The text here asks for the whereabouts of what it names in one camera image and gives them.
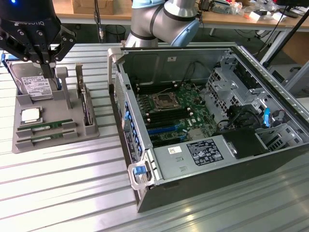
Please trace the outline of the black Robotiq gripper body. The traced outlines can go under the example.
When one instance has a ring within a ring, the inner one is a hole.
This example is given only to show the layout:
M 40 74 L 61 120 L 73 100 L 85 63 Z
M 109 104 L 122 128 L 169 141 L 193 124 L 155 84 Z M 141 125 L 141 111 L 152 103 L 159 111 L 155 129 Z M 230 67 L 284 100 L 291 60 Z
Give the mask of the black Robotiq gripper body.
M 0 2 L 0 29 L 17 37 L 17 30 L 23 29 L 33 35 L 37 30 L 44 32 L 50 45 L 51 24 L 60 24 L 51 0 L 2 0 Z

